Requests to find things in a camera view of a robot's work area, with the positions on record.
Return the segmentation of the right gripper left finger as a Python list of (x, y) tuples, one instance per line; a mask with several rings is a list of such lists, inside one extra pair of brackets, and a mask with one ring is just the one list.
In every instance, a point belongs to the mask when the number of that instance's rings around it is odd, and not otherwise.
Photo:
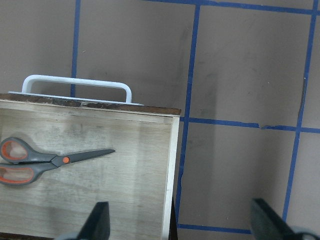
[(110, 209), (107, 201), (97, 202), (85, 224), (76, 236), (77, 240), (108, 240), (111, 234)]

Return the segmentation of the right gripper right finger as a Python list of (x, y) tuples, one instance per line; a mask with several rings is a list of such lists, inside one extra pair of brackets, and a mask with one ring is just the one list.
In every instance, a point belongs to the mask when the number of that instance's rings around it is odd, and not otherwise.
[(250, 204), (251, 233), (256, 240), (291, 240), (295, 233), (262, 198)]

